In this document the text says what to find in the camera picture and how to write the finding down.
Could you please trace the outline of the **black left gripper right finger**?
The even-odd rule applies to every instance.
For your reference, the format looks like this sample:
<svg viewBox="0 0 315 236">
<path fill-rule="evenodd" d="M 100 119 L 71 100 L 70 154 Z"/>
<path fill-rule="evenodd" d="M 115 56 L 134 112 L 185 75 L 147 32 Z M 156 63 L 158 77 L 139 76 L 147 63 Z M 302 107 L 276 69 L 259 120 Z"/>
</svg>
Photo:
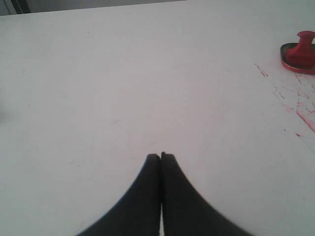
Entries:
<svg viewBox="0 0 315 236">
<path fill-rule="evenodd" d="M 161 154 L 163 229 L 166 236 L 249 236 L 208 204 L 172 154 Z"/>
</svg>

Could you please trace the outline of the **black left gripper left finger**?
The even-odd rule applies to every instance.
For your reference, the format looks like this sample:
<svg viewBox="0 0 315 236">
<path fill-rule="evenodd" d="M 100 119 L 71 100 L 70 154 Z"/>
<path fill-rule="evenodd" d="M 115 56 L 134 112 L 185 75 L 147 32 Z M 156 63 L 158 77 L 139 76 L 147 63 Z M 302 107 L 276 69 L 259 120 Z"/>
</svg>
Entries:
<svg viewBox="0 0 315 236">
<path fill-rule="evenodd" d="M 158 236 L 160 213 L 160 157 L 149 154 L 122 198 L 79 235 Z"/>
</svg>

